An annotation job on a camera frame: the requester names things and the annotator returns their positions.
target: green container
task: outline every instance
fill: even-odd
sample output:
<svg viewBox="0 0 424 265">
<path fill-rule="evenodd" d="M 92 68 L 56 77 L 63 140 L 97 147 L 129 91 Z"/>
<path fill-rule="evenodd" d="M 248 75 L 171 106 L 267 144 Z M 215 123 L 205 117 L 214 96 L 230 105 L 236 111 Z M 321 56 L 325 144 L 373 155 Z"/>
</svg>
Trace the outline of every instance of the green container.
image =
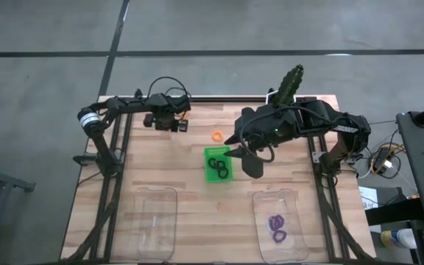
<svg viewBox="0 0 424 265">
<path fill-rule="evenodd" d="M 205 181 L 208 183 L 217 183 L 233 180 L 233 168 L 232 168 L 232 158 L 224 156 L 225 152 L 230 151 L 229 146 L 221 147 L 210 147 L 204 148 L 204 163 L 205 163 Z M 216 160 L 221 160 L 225 162 L 225 167 L 228 170 L 228 176 L 226 178 L 220 178 L 219 172 L 217 169 L 213 169 L 209 166 L 209 159 L 215 158 Z"/>
</svg>

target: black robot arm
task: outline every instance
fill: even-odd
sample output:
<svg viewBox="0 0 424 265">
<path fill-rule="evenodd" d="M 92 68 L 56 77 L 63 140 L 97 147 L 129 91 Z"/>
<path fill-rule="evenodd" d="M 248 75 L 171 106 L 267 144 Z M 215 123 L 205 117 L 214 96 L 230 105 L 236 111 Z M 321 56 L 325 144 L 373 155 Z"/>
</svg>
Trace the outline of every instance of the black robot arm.
<svg viewBox="0 0 424 265">
<path fill-rule="evenodd" d="M 235 121 L 234 134 L 225 144 L 241 143 L 238 149 L 225 155 L 241 158 L 243 171 L 251 177 L 263 175 L 263 163 L 274 160 L 273 147 L 299 137 L 324 135 L 338 132 L 336 146 L 319 157 L 323 174 L 338 172 L 339 164 L 367 146 L 370 126 L 363 116 L 353 116 L 334 110 L 322 100 L 305 100 L 290 105 L 267 104 L 256 111 L 250 107 L 241 110 Z M 257 151 L 269 148 L 270 159 L 257 156 Z"/>
<path fill-rule="evenodd" d="M 109 149 L 103 135 L 119 115 L 149 112 L 144 119 L 146 127 L 151 127 L 152 123 L 155 123 L 156 130 L 177 132 L 180 121 L 175 119 L 174 115 L 190 109 L 187 95 L 171 97 L 156 93 L 145 99 L 137 90 L 134 97 L 114 96 L 105 102 L 84 107 L 78 112 L 77 117 L 86 135 L 93 140 L 97 148 L 96 164 L 99 170 L 103 176 L 112 177 L 119 173 L 119 159 Z"/>
</svg>

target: wooden table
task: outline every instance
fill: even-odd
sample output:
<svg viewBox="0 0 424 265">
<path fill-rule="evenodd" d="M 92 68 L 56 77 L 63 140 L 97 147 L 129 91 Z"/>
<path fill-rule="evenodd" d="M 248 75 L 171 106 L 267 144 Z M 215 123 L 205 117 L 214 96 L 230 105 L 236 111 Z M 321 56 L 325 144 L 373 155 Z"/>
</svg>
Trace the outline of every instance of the wooden table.
<svg viewBox="0 0 424 265">
<path fill-rule="evenodd" d="M 99 101 L 106 100 L 101 96 Z M 321 95 L 338 109 L 336 96 Z M 121 202 L 116 221 L 111 261 L 135 261 L 132 240 L 134 193 L 146 186 L 166 186 L 177 192 L 177 226 L 171 262 L 262 263 L 258 246 L 252 195 L 270 188 L 288 188 L 297 192 L 297 210 L 303 238 L 309 249 L 305 261 L 328 261 L 308 143 L 304 138 L 275 149 L 275 162 L 265 164 L 264 176 L 252 179 L 233 159 L 234 181 L 206 183 L 203 152 L 205 147 L 221 146 L 211 139 L 214 130 L 225 138 L 233 134 L 233 122 L 246 106 L 257 103 L 196 103 L 190 112 L 187 133 L 162 132 L 143 126 L 144 114 L 134 115 Z M 112 127 L 105 133 L 107 142 Z M 328 148 L 336 143 L 336 133 L 326 136 Z M 91 141 L 88 152 L 95 152 Z M 85 167 L 80 180 L 96 173 L 95 166 Z M 94 225 L 102 186 L 102 176 L 83 183 L 76 192 L 62 258 L 70 256 Z M 354 173 L 339 175 L 336 187 L 344 225 L 363 249 L 375 256 L 369 227 Z M 336 229 L 332 225 L 336 256 L 341 257 Z"/>
</svg>

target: transparent tray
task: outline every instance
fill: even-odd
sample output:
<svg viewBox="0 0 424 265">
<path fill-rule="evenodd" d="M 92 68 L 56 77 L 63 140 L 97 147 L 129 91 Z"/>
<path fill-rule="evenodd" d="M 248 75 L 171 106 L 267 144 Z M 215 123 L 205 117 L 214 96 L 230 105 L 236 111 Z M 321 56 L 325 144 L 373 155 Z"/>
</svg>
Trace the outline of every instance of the transparent tray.
<svg viewBox="0 0 424 265">
<path fill-rule="evenodd" d="M 135 192 L 133 234 L 135 259 L 167 261 L 174 251 L 177 194 L 173 188 L 140 188 Z"/>
<path fill-rule="evenodd" d="M 299 214 L 297 213 L 297 193 L 290 189 L 278 191 L 259 191 L 253 194 L 256 232 L 263 260 L 268 264 L 289 261 L 303 261 L 308 257 L 308 248 L 303 240 Z M 282 217 L 282 227 L 271 225 L 272 217 Z M 276 242 L 275 230 L 279 230 Z"/>
</svg>

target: gray floor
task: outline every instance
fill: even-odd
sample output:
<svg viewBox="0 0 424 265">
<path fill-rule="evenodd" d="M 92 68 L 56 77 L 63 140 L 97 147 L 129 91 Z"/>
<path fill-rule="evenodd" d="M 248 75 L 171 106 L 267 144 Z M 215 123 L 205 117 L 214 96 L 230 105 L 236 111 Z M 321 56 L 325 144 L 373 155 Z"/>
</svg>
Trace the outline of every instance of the gray floor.
<svg viewBox="0 0 424 265">
<path fill-rule="evenodd" d="M 121 0 L 0 1 L 0 52 L 106 51 L 120 6 Z M 424 0 L 132 0 L 119 50 L 154 49 L 424 49 Z M 71 156 L 86 142 L 76 114 L 96 99 L 105 63 L 0 58 L 0 171 L 38 183 L 32 194 L 13 194 L 0 263 L 58 258 L 80 170 Z M 424 108 L 424 55 L 117 58 L 107 94 L 133 94 L 161 75 L 182 80 L 193 95 L 260 94 L 298 63 L 305 67 L 299 93 L 334 93 L 341 110 L 370 122 Z M 170 85 L 159 82 L 155 90 Z M 395 128 L 374 125 L 370 146 Z M 401 172 L 413 183 L 401 158 Z M 360 184 L 416 192 L 401 176 L 369 176 Z M 378 247 L 378 254 L 409 261 L 406 252 Z"/>
</svg>

